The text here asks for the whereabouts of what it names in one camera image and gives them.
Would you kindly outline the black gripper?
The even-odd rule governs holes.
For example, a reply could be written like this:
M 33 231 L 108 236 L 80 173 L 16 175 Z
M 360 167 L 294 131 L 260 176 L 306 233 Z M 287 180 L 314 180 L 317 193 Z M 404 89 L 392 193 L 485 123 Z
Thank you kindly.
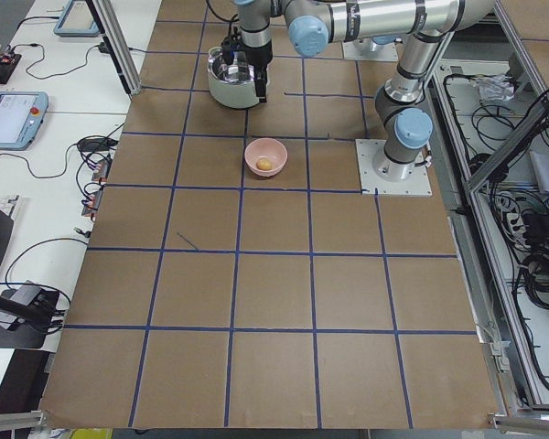
M 253 66 L 256 97 L 259 102 L 267 102 L 267 69 L 273 59 L 272 42 L 268 41 L 256 48 L 248 47 L 246 52 L 247 59 Z

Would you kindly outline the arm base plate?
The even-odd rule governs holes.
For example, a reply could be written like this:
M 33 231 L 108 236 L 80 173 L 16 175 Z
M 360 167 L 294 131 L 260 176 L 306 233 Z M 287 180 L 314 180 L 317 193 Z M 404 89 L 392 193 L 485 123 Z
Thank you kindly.
M 358 160 L 361 193 L 394 197 L 430 197 L 432 189 L 423 155 L 410 164 L 396 164 L 384 153 L 383 139 L 357 139 L 356 155 Z
M 397 62 L 395 40 L 378 42 L 372 38 L 359 39 L 342 44 L 343 58 L 377 62 Z

